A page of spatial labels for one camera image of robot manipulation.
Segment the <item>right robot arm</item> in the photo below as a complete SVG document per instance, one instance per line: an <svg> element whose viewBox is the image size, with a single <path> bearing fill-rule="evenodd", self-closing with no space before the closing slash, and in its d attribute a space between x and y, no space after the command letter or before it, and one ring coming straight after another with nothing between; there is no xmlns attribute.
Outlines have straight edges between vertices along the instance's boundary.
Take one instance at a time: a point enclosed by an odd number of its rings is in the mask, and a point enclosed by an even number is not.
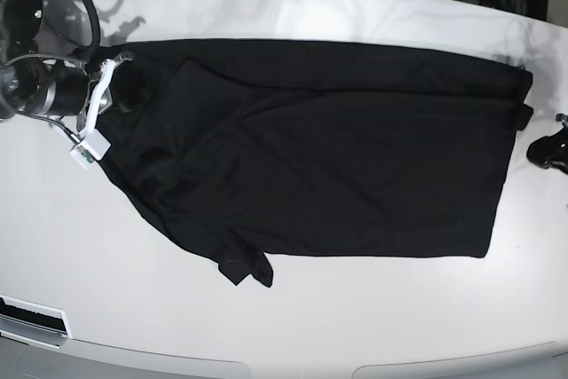
<svg viewBox="0 0 568 379"><path fill-rule="evenodd" d="M23 115L35 120L82 112L90 95L85 68L100 46L99 16L92 0L81 0L91 27L91 43L65 58L40 52L43 0L1 0L1 119Z"/></svg>

